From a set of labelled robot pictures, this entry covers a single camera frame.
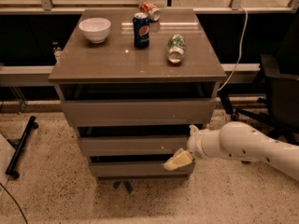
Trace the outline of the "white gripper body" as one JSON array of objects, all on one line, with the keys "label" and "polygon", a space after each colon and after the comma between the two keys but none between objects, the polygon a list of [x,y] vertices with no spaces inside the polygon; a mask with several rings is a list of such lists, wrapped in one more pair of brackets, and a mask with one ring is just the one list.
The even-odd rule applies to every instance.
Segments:
[{"label": "white gripper body", "polygon": [[190,135],[187,149],[197,159],[212,159],[221,157],[220,131],[209,129],[199,130],[195,135]]}]

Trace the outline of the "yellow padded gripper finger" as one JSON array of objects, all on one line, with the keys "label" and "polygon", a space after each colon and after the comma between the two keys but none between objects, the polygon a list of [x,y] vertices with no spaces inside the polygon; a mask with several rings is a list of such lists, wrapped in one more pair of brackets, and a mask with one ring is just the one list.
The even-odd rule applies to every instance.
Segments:
[{"label": "yellow padded gripper finger", "polygon": [[180,148],[176,151],[172,158],[163,164],[167,171],[174,171],[177,168],[187,166],[193,162],[193,155],[189,150]]}]

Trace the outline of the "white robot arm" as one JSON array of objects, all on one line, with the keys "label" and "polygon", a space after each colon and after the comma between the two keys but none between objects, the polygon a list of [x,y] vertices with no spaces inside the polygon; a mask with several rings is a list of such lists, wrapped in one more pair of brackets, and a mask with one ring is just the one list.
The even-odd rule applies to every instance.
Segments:
[{"label": "white robot arm", "polygon": [[190,125],[187,148],[180,148],[164,163],[174,171],[195,159],[222,158],[231,161],[262,161],[299,180],[299,146],[278,141],[246,123],[231,121],[218,130],[199,130]]}]

